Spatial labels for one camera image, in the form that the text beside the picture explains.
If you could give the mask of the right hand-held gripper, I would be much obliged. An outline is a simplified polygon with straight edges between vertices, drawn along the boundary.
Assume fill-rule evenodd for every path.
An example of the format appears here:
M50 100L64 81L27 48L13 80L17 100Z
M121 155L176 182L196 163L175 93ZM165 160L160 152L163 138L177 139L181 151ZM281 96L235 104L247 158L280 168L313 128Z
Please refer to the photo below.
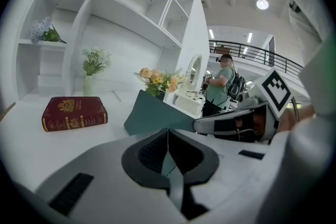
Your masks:
M264 114L264 130L257 130L257 141L270 140L277 133L279 119L293 98L287 83L271 68L255 80L248 91L238 95L237 110L197 119L193 128L200 134L236 135L254 130L255 114Z

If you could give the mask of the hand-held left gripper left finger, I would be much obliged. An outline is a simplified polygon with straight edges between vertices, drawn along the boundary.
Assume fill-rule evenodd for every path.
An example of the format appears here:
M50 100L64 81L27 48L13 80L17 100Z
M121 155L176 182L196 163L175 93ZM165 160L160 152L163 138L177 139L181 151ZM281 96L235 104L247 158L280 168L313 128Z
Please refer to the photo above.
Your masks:
M184 223L162 174L167 130L88 149L51 174L36 195L75 223Z

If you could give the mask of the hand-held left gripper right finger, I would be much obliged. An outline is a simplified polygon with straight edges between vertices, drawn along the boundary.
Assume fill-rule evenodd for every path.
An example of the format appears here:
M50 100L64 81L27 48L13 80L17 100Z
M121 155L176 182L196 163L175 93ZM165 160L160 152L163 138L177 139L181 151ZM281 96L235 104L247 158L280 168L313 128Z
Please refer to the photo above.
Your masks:
M170 130L168 149L181 181L175 202L195 223L252 223L265 194L256 176L266 145Z

